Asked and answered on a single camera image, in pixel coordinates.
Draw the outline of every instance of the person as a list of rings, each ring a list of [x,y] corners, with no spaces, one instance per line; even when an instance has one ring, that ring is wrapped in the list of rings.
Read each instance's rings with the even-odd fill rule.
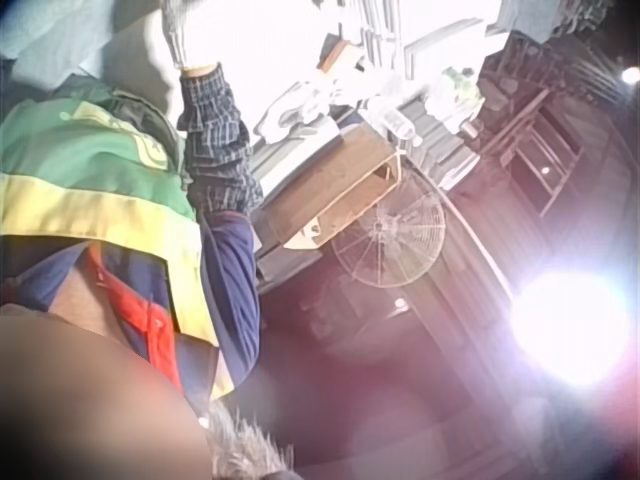
[[[0,304],[27,309],[9,318],[78,327],[145,359],[209,426],[214,478],[260,478],[285,461],[220,402],[258,355],[249,214],[262,194],[206,41],[215,3],[161,0],[186,143],[144,99],[76,76],[4,119]]]

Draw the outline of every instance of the hand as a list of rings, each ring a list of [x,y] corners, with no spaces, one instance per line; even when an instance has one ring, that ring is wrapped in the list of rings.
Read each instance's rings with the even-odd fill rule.
[[[162,30],[176,68],[187,72],[215,69],[213,41],[219,2],[223,0],[161,0]]]

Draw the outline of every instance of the plaid shirt sleeve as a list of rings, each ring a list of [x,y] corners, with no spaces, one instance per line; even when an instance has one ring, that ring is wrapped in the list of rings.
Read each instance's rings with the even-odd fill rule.
[[[188,133],[189,200],[205,215],[248,215],[262,202],[262,189],[251,175],[249,132],[222,67],[202,77],[183,77],[181,84],[185,110],[178,129]]]

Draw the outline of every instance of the gray hair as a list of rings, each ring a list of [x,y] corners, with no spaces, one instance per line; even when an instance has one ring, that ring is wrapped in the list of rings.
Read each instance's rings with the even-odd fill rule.
[[[210,404],[207,440],[214,479],[259,480],[293,465],[291,447],[278,450],[259,426],[232,417],[221,401]]]

